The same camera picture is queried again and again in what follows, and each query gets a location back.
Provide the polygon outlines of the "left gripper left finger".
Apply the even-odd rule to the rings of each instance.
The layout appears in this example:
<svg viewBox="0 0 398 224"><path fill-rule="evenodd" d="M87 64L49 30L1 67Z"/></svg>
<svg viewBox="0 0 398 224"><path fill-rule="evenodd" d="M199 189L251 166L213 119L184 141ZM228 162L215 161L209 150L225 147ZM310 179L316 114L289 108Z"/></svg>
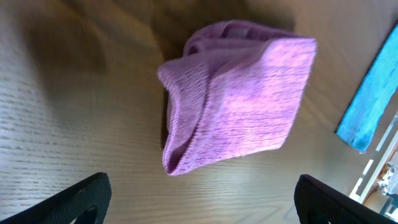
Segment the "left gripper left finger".
<svg viewBox="0 0 398 224"><path fill-rule="evenodd" d="M103 224L111 196L108 175L98 172L1 224Z"/></svg>

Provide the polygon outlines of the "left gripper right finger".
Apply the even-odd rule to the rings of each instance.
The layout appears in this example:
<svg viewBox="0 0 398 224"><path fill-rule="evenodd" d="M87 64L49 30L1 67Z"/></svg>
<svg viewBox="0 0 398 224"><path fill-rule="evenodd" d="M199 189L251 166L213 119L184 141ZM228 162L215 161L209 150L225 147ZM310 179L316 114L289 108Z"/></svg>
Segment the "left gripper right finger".
<svg viewBox="0 0 398 224"><path fill-rule="evenodd" d="M396 224L308 174L299 177L294 203L301 224Z"/></svg>

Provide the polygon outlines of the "purple microfiber cloth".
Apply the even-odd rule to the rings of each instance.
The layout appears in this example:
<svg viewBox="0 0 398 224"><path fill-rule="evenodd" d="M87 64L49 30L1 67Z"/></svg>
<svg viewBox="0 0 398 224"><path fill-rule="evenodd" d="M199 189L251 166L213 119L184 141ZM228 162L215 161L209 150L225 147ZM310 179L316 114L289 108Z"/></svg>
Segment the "purple microfiber cloth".
<svg viewBox="0 0 398 224"><path fill-rule="evenodd" d="M158 70L169 103L166 173L280 148L316 53L313 37L249 21L196 31Z"/></svg>

